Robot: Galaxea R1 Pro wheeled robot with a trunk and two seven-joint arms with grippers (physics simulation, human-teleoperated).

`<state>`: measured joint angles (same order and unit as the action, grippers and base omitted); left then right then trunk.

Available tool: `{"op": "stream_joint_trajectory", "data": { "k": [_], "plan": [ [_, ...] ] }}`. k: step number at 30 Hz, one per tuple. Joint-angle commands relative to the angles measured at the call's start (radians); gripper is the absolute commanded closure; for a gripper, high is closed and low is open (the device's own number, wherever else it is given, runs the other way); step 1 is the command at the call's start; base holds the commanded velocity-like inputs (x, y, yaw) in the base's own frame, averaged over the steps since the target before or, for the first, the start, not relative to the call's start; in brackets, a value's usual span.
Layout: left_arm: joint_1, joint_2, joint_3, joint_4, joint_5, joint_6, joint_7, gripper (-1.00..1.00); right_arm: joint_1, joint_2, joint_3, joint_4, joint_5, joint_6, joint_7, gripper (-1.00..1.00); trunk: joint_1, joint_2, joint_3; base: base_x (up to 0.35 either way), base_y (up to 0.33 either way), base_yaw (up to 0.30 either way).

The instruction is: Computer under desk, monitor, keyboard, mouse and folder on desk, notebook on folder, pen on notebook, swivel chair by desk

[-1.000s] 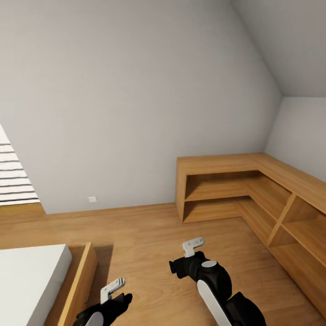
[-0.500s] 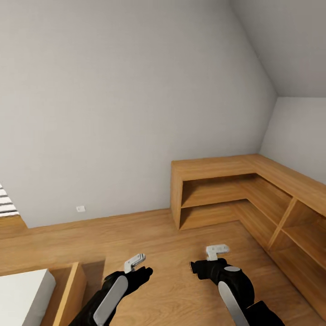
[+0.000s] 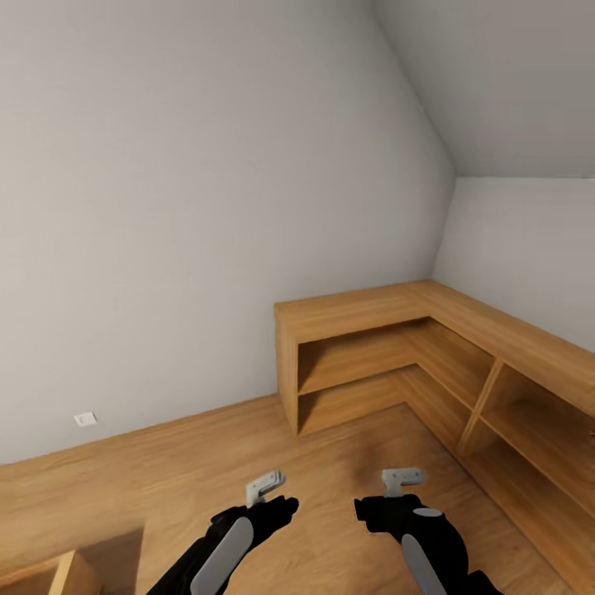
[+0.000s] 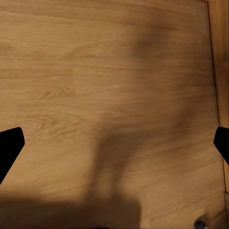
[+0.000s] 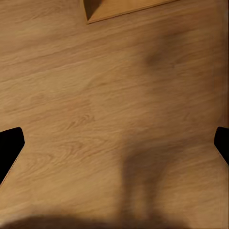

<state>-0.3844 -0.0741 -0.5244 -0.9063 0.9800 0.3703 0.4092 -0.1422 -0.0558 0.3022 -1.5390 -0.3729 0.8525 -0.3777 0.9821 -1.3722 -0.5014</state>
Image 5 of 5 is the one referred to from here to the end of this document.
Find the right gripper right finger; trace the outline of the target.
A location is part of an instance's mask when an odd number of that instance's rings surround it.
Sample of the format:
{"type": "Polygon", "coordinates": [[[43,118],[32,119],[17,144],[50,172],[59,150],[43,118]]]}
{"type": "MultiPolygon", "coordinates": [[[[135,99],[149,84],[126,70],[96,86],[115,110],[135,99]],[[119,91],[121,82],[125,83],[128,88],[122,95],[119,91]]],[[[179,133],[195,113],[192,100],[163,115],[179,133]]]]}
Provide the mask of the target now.
{"type": "Polygon", "coordinates": [[[214,145],[229,165],[229,128],[217,128],[214,145]]]}

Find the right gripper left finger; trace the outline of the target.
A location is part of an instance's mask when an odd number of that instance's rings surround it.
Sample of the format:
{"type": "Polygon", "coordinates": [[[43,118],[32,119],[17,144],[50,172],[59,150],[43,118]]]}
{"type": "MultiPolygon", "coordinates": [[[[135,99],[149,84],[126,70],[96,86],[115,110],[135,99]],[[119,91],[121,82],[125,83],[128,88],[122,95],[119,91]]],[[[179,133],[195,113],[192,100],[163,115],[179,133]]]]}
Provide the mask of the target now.
{"type": "Polygon", "coordinates": [[[0,184],[25,145],[21,127],[0,132],[0,184]]]}

